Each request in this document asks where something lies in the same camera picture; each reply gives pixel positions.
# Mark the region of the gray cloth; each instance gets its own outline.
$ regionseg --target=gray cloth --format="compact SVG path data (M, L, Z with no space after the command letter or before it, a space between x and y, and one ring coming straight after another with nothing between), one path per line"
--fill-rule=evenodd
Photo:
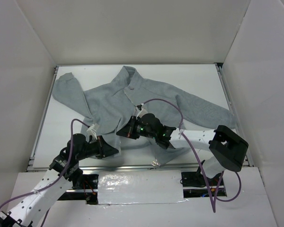
M97 135L102 135L111 146L119 149L120 139L115 134L130 120L136 105L152 98L162 98L178 106L184 118L194 124L215 129L219 124L235 127L235 118L227 109L187 93L173 85L144 79L133 67L123 66L108 84L83 91L72 73L66 73L55 81L52 95L58 102L82 114L88 125L100 125ZM180 114L169 104L152 101L144 105L162 124L178 127ZM86 127L81 133L86 135ZM171 161L188 149L163 150L152 144L159 166Z

